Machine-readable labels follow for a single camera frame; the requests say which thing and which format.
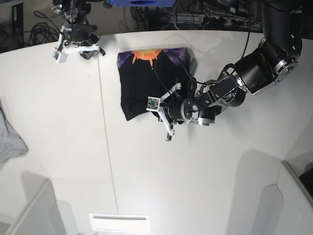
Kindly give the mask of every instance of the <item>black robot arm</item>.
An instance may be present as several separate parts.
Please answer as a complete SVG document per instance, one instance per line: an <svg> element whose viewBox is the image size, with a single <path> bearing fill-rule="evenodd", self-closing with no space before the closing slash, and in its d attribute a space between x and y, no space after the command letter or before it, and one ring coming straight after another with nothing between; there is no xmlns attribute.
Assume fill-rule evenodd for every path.
<svg viewBox="0 0 313 235"><path fill-rule="evenodd" d="M169 117L200 125L214 123L227 107L241 105L246 92L256 94L282 81L297 67L302 51L301 0L262 0L264 38L258 48L227 65L218 80L208 81L192 100L169 107Z"/></svg>
<svg viewBox="0 0 313 235"><path fill-rule="evenodd" d="M97 26L87 20L90 2L95 1L102 0L53 0L52 10L64 18L58 46L52 51L52 58L57 63L65 62L71 53L79 52L85 59L90 59L95 53L105 55L98 44L99 38L94 34Z"/></svg>

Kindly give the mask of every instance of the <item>black t-shirt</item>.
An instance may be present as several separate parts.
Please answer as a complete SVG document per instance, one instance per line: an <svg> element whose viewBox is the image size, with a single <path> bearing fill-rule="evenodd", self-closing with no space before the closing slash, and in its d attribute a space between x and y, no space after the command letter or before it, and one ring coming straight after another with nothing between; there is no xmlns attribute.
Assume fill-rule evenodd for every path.
<svg viewBox="0 0 313 235"><path fill-rule="evenodd" d="M175 50L182 49L186 53L184 56L180 56L179 54L178 56L180 56L180 59L189 72L187 50L185 48L178 48L173 49L173 52L175 53ZM177 58L175 61L175 57L171 56L170 53L163 55L164 53L164 51L160 52L157 60L134 60L135 55L131 53L120 65L121 106L126 120L131 120L140 114L148 112L146 110L148 96L161 97L167 92L156 76L154 70L156 62L157 73L164 86L170 90L176 83L180 82L182 84L182 90L180 92L187 94L188 75L181 67L181 64L177 63Z"/></svg>

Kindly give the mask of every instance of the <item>cable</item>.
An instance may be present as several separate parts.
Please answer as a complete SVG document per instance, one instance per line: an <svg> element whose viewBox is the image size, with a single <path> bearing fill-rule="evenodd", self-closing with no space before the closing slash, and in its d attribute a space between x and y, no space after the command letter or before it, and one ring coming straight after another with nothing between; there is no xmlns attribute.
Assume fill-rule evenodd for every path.
<svg viewBox="0 0 313 235"><path fill-rule="evenodd" d="M123 7L123 15L124 15L124 25L125 25L126 29L127 29L129 32L133 32L132 30L129 29L129 27L128 27L128 25L127 25L125 7Z"/></svg>
<svg viewBox="0 0 313 235"><path fill-rule="evenodd" d="M180 30L180 28L178 27L178 24L177 24L177 8L178 8L178 1L179 1L179 0L176 0L175 6L174 6L173 22L174 22L174 27L175 27L175 29Z"/></svg>
<svg viewBox="0 0 313 235"><path fill-rule="evenodd" d="M8 39L12 39L15 43L14 46L10 45L10 47L12 49L19 49L19 48L23 48L24 44L21 41L21 39L18 37L18 35L14 35L13 33L11 33L13 30L11 30L10 32L7 32L6 29L12 27L11 25L0 25L0 35L4 35L5 37L2 39L2 41L0 41L0 52L5 52L8 51L8 47L4 47L5 42Z"/></svg>
<svg viewBox="0 0 313 235"><path fill-rule="evenodd" d="M160 77L159 77L159 75L158 75L158 73L157 73L157 62L158 62L159 59L160 59L162 56L164 56L164 55L166 55L166 53L161 54L161 55L157 58L157 60L156 60L156 62L155 62L155 65L154 65L154 70L155 70L156 77L157 77L158 81L160 82L160 84L162 85L162 87L168 92L168 94L170 94L170 97L172 98L172 102L174 103L173 94L166 88L166 86L164 85L164 83L162 82L162 80L160 79Z"/></svg>
<svg viewBox="0 0 313 235"><path fill-rule="evenodd" d="M54 18L57 18L57 17L60 17L60 16L63 16L63 15L60 15L60 16L56 16L56 17L48 17L46 16L44 13L40 12L40 11L34 11L34 15L40 19L46 19L48 20L51 24L53 24L53 26L56 28L56 30L63 35L63 33L59 30L59 28L57 27L57 25L51 20L51 19L54 19Z"/></svg>
<svg viewBox="0 0 313 235"><path fill-rule="evenodd" d="M147 10L145 12L142 11L141 7L131 7L131 14L133 19L136 21L136 31L139 31L139 24L142 23L144 29L148 31L148 26L146 25L147 20Z"/></svg>
<svg viewBox="0 0 313 235"><path fill-rule="evenodd" d="M249 43L249 38L250 38L250 32L251 32L251 15L250 15L250 20L248 21L249 22L249 28L248 28L248 36L246 38L246 45L245 45L245 49L244 49L244 52L241 56L241 59L245 56L245 53L246 53L246 49L248 47L248 43Z"/></svg>
<svg viewBox="0 0 313 235"><path fill-rule="evenodd" d="M230 68L234 69L229 75L232 75L236 70L235 70L235 65L234 64L227 64L225 65L225 67L223 68L223 70L220 73L219 78L217 79L217 81L219 81L222 77L224 77L224 72L227 72Z"/></svg>
<svg viewBox="0 0 313 235"><path fill-rule="evenodd" d="M46 22L35 24L30 30L28 43L30 46L52 43L58 40L58 32Z"/></svg>
<svg viewBox="0 0 313 235"><path fill-rule="evenodd" d="M199 29L196 22L195 22L195 15L194 14L199 14L198 12L194 12L194 11L191 11L190 10L190 7L191 7L191 4L189 4L187 6L187 9L184 7L184 4L186 4L186 2L181 2L181 0L177 0L181 6L181 8L183 9L183 12L188 12L189 14L192 15L192 22L184 22L184 24L193 24L193 26L196 28L196 29ZM177 23L177 9L176 9L176 13L175 13L175 16L176 16L176 25L178 25Z"/></svg>
<svg viewBox="0 0 313 235"><path fill-rule="evenodd" d="M201 84L201 85L205 85L204 82L199 82L199 81L197 81L194 77L192 77L192 76L189 74L189 72L187 71L187 69L186 69L184 63L181 61L181 59L180 59L180 57L179 57L178 55L176 55L175 53L172 53L172 52L170 52L170 51L168 51L167 53L164 53L164 54L171 54L171 55L175 56L175 57L179 60L180 65L182 66L182 68L184 69L185 73L187 74L188 78L189 78L191 81L193 81L193 82L195 82L195 83L198 83L198 84Z"/></svg>

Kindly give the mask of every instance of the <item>floor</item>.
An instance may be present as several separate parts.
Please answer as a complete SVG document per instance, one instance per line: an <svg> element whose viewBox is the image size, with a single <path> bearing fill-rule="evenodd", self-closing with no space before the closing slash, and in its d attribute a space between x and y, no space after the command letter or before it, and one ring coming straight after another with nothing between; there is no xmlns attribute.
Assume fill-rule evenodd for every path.
<svg viewBox="0 0 313 235"><path fill-rule="evenodd" d="M88 15L90 24L96 24L98 26L97 35L108 35L115 33L128 32L125 27L125 22L128 24L129 29L134 29L135 21L133 20L130 8L125 8L125 14L123 7L113 7L106 9L103 7L102 2L95 2L91 4L91 13ZM34 11L41 11L47 16L52 16L51 10L52 0L25 0L24 6L24 30L29 31L31 28L42 22L42 19L34 16ZM11 21L11 7L0 6L0 25L8 25ZM61 26L63 23L62 18L55 18L53 21Z"/></svg>

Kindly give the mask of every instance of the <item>table surface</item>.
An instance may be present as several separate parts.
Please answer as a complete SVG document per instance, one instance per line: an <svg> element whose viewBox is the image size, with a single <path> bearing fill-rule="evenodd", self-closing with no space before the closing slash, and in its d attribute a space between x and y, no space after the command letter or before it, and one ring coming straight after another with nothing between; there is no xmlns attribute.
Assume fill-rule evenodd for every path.
<svg viewBox="0 0 313 235"><path fill-rule="evenodd" d="M251 34L247 53L262 36ZM278 86L210 127L177 125L171 142L150 113L125 120L116 65L122 51L187 47L206 81L238 61L245 43L242 32L159 31L103 36L107 54L89 61L71 55L56 65L52 44L1 54L0 99L30 150L3 165L1 178L49 177L88 235L88 213L149 214L153 235L249 234L281 160L313 151L313 43L304 40L298 69Z"/></svg>

